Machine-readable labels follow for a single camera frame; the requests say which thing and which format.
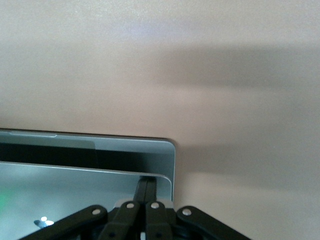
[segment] beige surface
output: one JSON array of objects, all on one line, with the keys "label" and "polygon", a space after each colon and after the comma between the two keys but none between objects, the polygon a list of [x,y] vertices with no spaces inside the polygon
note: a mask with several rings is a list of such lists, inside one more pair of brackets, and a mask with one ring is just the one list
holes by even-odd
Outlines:
[{"label": "beige surface", "polygon": [[0,127],[169,138],[175,205],[320,235],[317,1],[2,1]]}]

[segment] screw head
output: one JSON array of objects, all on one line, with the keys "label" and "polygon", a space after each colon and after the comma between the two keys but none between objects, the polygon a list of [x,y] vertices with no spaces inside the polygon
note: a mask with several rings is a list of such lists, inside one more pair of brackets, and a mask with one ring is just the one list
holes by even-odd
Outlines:
[{"label": "screw head", "polygon": [[188,208],[185,208],[182,210],[182,214],[185,216],[190,216],[192,214],[191,210]]},{"label": "screw head", "polygon": [[126,208],[127,209],[133,209],[134,208],[134,204],[133,203],[128,203],[127,205],[126,205]]},{"label": "screw head", "polygon": [[100,213],[101,213],[101,210],[98,209],[98,208],[92,211],[92,214],[93,214],[93,215],[98,215],[98,214],[100,214]]},{"label": "screw head", "polygon": [[153,202],[152,204],[151,204],[151,208],[153,208],[153,209],[158,209],[160,207],[160,205],[159,205],[159,203],[157,203],[157,202]]}]

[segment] black mechanical arm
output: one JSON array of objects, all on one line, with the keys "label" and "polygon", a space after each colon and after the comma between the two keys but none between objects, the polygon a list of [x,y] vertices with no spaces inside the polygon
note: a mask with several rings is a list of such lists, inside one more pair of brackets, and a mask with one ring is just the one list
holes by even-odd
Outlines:
[{"label": "black mechanical arm", "polygon": [[155,178],[141,178],[132,201],[108,212],[92,205],[21,240],[250,240],[193,206],[157,201]]}]

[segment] silver screw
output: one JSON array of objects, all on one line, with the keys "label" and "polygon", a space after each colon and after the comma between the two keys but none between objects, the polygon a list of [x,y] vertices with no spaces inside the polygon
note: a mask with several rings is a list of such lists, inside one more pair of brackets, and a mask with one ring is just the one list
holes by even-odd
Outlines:
[{"label": "silver screw", "polygon": [[185,216],[190,216],[191,215],[191,210],[188,209],[188,208],[185,208],[182,210],[182,214],[185,215]]},{"label": "silver screw", "polygon": [[158,209],[159,207],[160,207],[159,203],[157,203],[157,202],[154,202],[151,204],[151,208],[153,208],[153,209]]},{"label": "silver screw", "polygon": [[127,205],[126,205],[126,208],[127,209],[133,209],[134,208],[134,204],[133,203],[128,203]]},{"label": "silver screw", "polygon": [[101,213],[101,210],[98,209],[98,208],[92,211],[92,214],[93,214],[93,215],[98,215],[98,214],[100,214],[100,213]]}]

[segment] reflective surface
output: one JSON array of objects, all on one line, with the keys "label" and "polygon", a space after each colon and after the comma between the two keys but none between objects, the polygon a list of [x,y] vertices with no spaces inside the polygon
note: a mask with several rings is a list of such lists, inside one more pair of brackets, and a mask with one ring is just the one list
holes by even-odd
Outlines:
[{"label": "reflective surface", "polygon": [[[111,211],[133,199],[140,176],[0,162],[0,239],[17,240],[91,205]],[[170,181],[156,178],[157,198],[171,200]]]},{"label": "reflective surface", "polygon": [[319,12],[313,0],[7,1],[0,127],[173,139],[176,208],[254,240],[318,240]]}]

